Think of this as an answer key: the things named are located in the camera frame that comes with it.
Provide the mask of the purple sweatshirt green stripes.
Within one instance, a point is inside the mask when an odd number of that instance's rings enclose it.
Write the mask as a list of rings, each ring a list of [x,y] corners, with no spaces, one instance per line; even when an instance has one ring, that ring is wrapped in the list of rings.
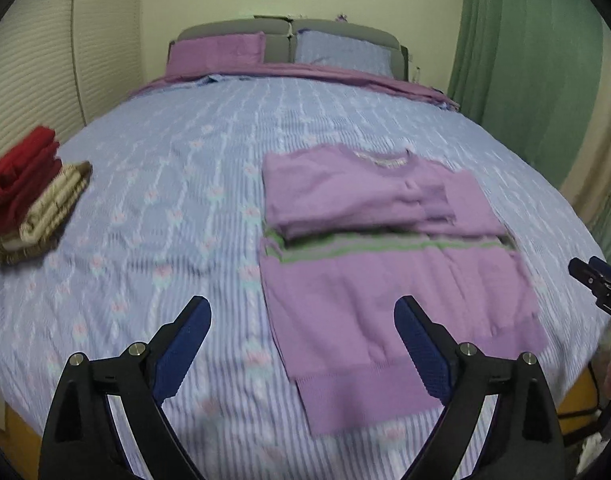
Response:
[[[412,296],[489,356],[547,343],[530,275],[475,176],[323,144],[264,157],[270,327],[314,436],[432,407],[394,325]]]

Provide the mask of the folded beige striped garment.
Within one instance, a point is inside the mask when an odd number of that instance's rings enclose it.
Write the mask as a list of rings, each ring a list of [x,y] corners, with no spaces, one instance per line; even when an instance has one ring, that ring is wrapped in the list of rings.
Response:
[[[15,266],[56,249],[91,177],[88,160],[63,165],[28,208],[20,226],[0,236],[0,264]]]

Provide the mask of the green curtain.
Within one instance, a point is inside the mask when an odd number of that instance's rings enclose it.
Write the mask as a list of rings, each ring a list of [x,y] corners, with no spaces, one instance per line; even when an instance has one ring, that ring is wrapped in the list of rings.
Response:
[[[611,30],[591,0],[463,0],[449,95],[563,194],[611,264]]]

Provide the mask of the folded red garment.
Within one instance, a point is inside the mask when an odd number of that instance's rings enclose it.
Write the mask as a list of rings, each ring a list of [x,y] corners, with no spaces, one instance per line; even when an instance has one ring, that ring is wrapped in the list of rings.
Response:
[[[34,128],[0,158],[0,235],[17,229],[62,167],[54,130]]]

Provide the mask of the purple folded blanket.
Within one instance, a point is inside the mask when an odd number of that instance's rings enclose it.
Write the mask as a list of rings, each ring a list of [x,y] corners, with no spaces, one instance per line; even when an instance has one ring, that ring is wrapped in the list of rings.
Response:
[[[459,104],[451,100],[444,93],[413,82],[378,76],[360,70],[345,70],[333,66],[322,66],[313,64],[294,63],[268,63],[250,66],[227,66],[221,65],[217,68],[202,68],[202,70],[185,70],[177,75],[165,75],[153,79],[145,86],[134,90],[130,96],[139,96],[148,91],[158,90],[174,84],[185,84],[185,82],[198,81],[212,76],[236,76],[236,77],[274,77],[274,78],[298,78],[328,84],[344,84],[345,86],[363,88],[388,96],[401,96],[411,101],[424,102],[442,110],[458,112]]]

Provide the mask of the purple pillow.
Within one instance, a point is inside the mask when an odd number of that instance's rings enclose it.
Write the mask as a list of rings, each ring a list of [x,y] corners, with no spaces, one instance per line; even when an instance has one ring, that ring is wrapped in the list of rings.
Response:
[[[217,68],[250,67],[264,62],[263,32],[210,36],[176,41],[170,49],[165,75],[211,73]]]

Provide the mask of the white louvered closet door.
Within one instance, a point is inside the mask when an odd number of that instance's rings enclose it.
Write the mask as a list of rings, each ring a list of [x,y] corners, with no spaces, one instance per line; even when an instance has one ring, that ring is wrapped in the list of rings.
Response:
[[[142,84],[142,0],[16,0],[0,21],[0,157],[37,126],[66,142]]]

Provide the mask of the blue striped pillow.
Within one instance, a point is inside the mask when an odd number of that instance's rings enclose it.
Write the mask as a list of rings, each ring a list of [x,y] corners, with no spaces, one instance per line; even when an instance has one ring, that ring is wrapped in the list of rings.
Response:
[[[294,62],[394,77],[391,70],[391,53],[388,49],[365,40],[317,30],[301,30],[296,35]]]

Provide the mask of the grey padded headboard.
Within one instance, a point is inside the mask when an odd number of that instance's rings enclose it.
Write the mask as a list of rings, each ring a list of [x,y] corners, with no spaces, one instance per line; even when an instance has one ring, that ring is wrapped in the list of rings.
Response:
[[[194,25],[186,28],[168,46],[172,49],[177,40],[194,38],[255,34],[263,32],[266,38],[266,63],[292,63],[296,56],[296,34],[300,30],[312,29],[326,34],[364,40],[386,48],[390,52],[391,70],[395,79],[409,81],[409,49],[389,32],[347,22],[319,20],[318,18],[281,18],[280,16],[261,16],[261,18],[238,18],[221,22]]]

